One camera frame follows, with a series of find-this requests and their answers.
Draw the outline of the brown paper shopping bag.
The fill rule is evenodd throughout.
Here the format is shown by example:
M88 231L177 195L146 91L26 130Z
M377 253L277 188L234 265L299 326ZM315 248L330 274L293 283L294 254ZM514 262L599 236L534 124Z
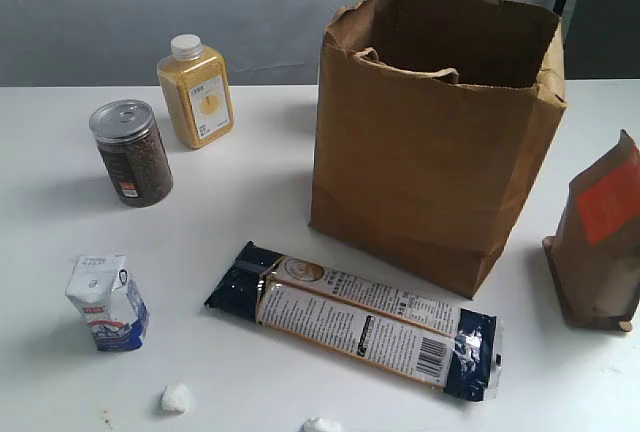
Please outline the brown paper shopping bag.
M562 20L509 0L363 0L324 32L311 226L464 297L566 110Z

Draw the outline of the dark blue pasta package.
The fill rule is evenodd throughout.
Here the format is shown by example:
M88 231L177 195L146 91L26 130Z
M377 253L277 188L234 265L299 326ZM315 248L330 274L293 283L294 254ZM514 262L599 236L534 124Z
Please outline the dark blue pasta package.
M247 242L205 301L469 402L494 396L502 327L490 316Z

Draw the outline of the white blue milk carton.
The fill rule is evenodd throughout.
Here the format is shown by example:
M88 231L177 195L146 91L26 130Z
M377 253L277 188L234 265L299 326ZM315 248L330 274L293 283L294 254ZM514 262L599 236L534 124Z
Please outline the white blue milk carton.
M125 352L143 345L149 310L124 255L79 256L65 295L86 321L99 351Z

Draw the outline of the yellow grain bottle white cap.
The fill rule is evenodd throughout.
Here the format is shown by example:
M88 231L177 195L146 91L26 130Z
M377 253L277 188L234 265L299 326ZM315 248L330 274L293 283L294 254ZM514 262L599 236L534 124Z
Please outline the yellow grain bottle white cap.
M234 126L227 64L194 34L172 38L170 48L157 64L159 83L178 139L200 149Z

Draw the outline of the clear jar of brown grains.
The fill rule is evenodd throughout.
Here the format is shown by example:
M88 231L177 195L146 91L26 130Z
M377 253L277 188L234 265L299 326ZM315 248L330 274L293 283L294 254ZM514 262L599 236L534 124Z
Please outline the clear jar of brown grains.
M91 114L89 128L124 204L149 207L170 193L173 177L149 104L136 99L107 103Z

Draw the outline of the white crumpled paper at edge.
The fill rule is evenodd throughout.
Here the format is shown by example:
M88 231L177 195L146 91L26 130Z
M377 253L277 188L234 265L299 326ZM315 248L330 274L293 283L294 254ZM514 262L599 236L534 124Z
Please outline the white crumpled paper at edge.
M303 432L342 432L342 424L323 417L312 417L302 426Z

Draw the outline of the white crumpled paper ball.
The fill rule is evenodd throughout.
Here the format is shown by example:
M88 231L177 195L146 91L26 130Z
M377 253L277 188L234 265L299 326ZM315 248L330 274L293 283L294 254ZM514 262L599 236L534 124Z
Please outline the white crumpled paper ball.
M192 405L191 392L184 383L167 385L161 395L160 409L166 414L185 414Z

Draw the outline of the brown kraft pouch red label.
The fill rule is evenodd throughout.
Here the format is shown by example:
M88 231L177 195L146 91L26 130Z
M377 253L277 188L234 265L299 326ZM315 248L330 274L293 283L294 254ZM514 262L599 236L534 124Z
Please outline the brown kraft pouch red label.
M632 331L639 304L639 149L626 131L569 183L556 233L542 246L569 325Z

